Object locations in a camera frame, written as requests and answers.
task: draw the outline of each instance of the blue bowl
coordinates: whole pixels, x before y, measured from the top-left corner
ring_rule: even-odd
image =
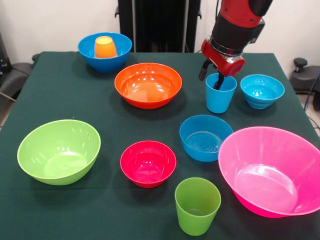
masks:
[[[108,36],[113,39],[118,56],[110,58],[95,58],[96,38]],[[111,73],[121,68],[127,60],[132,48],[131,40],[120,33],[101,32],[86,36],[78,44],[78,50],[87,64],[101,73]]]
[[[241,80],[240,87],[247,103],[255,109],[269,107],[285,93],[281,82],[262,74],[246,76]]]
[[[220,146],[233,130],[219,117],[195,115],[181,124],[179,133],[183,148],[191,158],[213,162],[218,160]]]

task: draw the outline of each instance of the light blue bowl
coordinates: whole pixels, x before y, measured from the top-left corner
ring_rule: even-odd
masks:
[[[213,162],[218,160],[220,146],[233,130],[219,117],[195,115],[181,124],[179,133],[183,148],[191,158]]]
[[[277,79],[253,74],[241,80],[241,90],[247,103],[255,109],[265,109],[285,93],[285,87]]]

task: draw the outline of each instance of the pink bowl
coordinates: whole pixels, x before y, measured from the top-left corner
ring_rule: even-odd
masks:
[[[320,209],[320,151],[294,133],[241,129],[224,140],[218,163],[238,200],[258,215],[282,218]]]
[[[122,154],[120,167],[124,175],[142,188],[154,188],[174,172],[177,160],[174,152],[161,142],[139,141]]]

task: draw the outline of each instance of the orange cup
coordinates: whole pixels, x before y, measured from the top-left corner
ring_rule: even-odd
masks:
[[[94,44],[94,56],[98,59],[107,59],[117,56],[116,45],[109,36],[97,37]]]

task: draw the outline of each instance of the bowl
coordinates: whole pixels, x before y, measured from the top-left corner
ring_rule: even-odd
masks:
[[[17,151],[18,164],[38,181],[68,185],[94,165],[101,140],[97,130],[79,120],[46,123],[30,132]]]
[[[110,58],[95,57],[96,39],[103,36],[113,39],[117,56]],[[127,60],[131,48],[131,40],[127,36],[115,32],[101,32],[89,35],[83,38],[78,44],[78,50],[86,63],[101,73],[111,73],[120,69]]]
[[[176,168],[174,152],[157,141],[139,141],[122,154],[120,167],[124,175],[142,188],[154,188],[167,180]]]
[[[131,105],[141,109],[157,109],[178,94],[182,79],[169,66],[139,63],[119,72],[114,85],[117,92]]]
[[[255,109],[269,107],[285,93],[281,82],[262,74],[246,76],[241,80],[240,87],[247,103]]]
[[[224,140],[218,157],[225,181],[255,214],[282,218],[320,209],[320,151],[302,137],[248,127]]]
[[[180,126],[180,138],[184,151],[200,162],[218,159],[222,142],[233,133],[230,125],[219,117],[195,115]]]

